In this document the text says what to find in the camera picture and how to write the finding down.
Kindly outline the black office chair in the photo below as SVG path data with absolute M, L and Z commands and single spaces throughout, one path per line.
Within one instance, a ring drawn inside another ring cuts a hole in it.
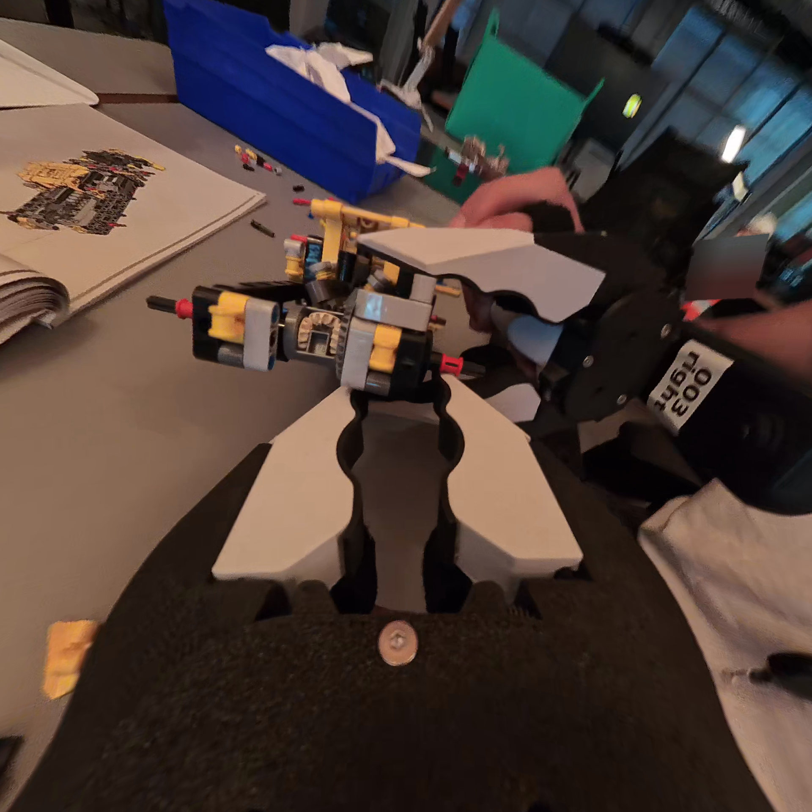
M 711 219 L 719 192 L 748 166 L 724 162 L 668 127 L 580 205 L 582 224 L 630 239 L 663 265 L 675 262 Z

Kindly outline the scatter of small colourful toy pieces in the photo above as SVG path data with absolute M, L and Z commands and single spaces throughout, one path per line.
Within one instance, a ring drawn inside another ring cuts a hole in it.
M 277 164 L 273 164 L 268 158 L 264 157 L 254 149 L 241 144 L 235 144 L 233 151 L 238 157 L 244 170 L 264 171 L 276 178 L 285 177 L 285 173 Z M 307 192 L 304 183 L 299 181 L 293 182 L 291 190 L 293 193 L 292 204 L 294 206 L 310 207 L 312 196 Z

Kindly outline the blue plastic bin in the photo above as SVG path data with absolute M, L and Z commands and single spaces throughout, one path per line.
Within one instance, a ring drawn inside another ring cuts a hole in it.
M 267 53 L 304 49 L 266 17 L 209 1 L 164 2 L 179 101 L 349 202 L 412 168 L 421 117 L 348 69 L 341 101 Z

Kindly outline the white stand base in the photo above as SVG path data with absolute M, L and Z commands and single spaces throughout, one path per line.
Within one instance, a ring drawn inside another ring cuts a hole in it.
M 388 93 L 407 107 L 419 112 L 429 132 L 433 131 L 433 122 L 421 100 L 419 85 L 431 67 L 435 47 L 445 36 L 461 4 L 462 1 L 442 2 L 425 35 L 418 39 L 419 59 L 401 85 L 394 85 L 386 79 L 382 79 L 377 85 L 378 90 Z

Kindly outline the crumpled white paper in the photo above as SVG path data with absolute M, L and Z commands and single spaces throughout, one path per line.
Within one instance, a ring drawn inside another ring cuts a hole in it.
M 351 99 L 346 79 L 341 70 L 348 66 L 371 63 L 373 61 L 371 52 L 344 46 L 338 42 L 325 42 L 309 49 L 271 45 L 266 47 L 266 53 L 374 123 L 376 127 L 375 160 L 378 165 L 389 164 L 416 178 L 424 178 L 434 172 L 431 167 L 396 157 L 395 142 L 380 117 L 358 106 Z

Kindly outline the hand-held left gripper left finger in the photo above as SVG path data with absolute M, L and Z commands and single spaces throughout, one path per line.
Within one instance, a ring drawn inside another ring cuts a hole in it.
M 352 396 L 338 388 L 273 439 L 212 566 L 214 579 L 338 583 L 351 573 L 361 419 Z

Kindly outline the grey desk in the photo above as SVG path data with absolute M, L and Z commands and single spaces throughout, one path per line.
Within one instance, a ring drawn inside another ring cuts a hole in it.
M 106 116 L 266 195 L 252 218 L 277 237 L 242 218 L 54 330 L 2 346 L 2 735 L 24 738 L 2 810 L 69 701 L 41 694 L 48 626 L 104 620 L 177 521 L 335 385 L 304 364 L 263 375 L 196 361 L 186 325 L 145 307 L 151 294 L 280 275 L 282 239 L 310 221 L 294 186 L 329 193 L 286 169 L 243 170 L 239 138 L 174 102 L 166 46 L 11 13 L 2 2 L 3 40 L 93 90 Z

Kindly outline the green bin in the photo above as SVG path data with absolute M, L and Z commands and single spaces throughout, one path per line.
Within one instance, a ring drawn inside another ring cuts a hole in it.
M 600 78 L 587 94 L 555 78 L 499 35 L 499 12 L 491 11 L 482 41 L 447 116 L 444 132 L 461 145 L 476 140 L 485 158 L 500 158 L 504 171 L 462 156 L 462 147 L 436 145 L 425 183 L 462 203 L 493 176 L 518 176 L 551 167 L 604 87 Z

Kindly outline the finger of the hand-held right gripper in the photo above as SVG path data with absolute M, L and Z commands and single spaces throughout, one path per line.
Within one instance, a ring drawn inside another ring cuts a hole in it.
M 463 353 L 462 381 L 513 423 L 533 421 L 542 403 L 540 373 L 563 326 L 519 313 L 493 313 L 491 322 L 491 341 Z
M 392 229 L 359 236 L 357 247 L 435 279 L 462 280 L 493 297 L 521 297 L 550 323 L 588 306 L 606 277 L 518 230 Z

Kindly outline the person's right hand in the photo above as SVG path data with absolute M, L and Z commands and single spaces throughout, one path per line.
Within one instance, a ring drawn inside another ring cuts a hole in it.
M 465 201 L 448 226 L 584 233 L 576 201 L 564 175 L 556 167 L 543 167 L 483 184 Z

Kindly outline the wooden document stand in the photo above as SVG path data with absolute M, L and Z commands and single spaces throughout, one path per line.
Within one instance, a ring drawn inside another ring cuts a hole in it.
M 1 109 L 96 107 L 91 90 L 24 51 L 1 41 Z

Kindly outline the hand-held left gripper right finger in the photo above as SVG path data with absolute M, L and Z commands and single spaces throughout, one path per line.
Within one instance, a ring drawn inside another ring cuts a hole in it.
M 457 525 L 456 566 L 471 581 L 522 581 L 576 570 L 583 560 L 529 436 L 453 375 L 444 414 L 462 451 L 447 477 Z

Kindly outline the brown tagged stick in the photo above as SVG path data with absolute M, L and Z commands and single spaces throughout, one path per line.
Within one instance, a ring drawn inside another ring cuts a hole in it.
M 469 176 L 476 176 L 482 181 L 492 181 L 507 175 L 510 160 L 505 157 L 505 148 L 501 145 L 497 154 L 489 155 L 486 143 L 474 136 L 464 138 L 458 148 L 447 148 L 447 158 L 455 164 L 456 170 L 452 185 L 461 187 Z

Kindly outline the open instruction booklet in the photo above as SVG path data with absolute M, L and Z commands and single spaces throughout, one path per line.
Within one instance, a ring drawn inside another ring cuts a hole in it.
M 2 343 L 66 321 L 266 202 L 85 105 L 1 118 Z

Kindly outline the pile of yellow toy panels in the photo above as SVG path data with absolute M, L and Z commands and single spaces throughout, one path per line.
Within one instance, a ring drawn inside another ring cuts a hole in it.
M 73 692 L 100 627 L 95 620 L 59 621 L 49 626 L 42 693 L 50 701 Z

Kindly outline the partly built yellow toy car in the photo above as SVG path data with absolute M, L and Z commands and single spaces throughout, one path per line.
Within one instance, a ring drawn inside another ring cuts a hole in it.
M 421 402 L 435 375 L 485 375 L 484 366 L 434 347 L 435 331 L 445 326 L 436 299 L 461 290 L 361 240 L 423 224 L 332 198 L 293 202 L 309 209 L 321 231 L 284 241 L 284 280 L 146 299 L 150 310 L 190 321 L 195 358 L 259 372 L 277 362 L 315 364 L 335 373 L 341 387 L 396 401 Z

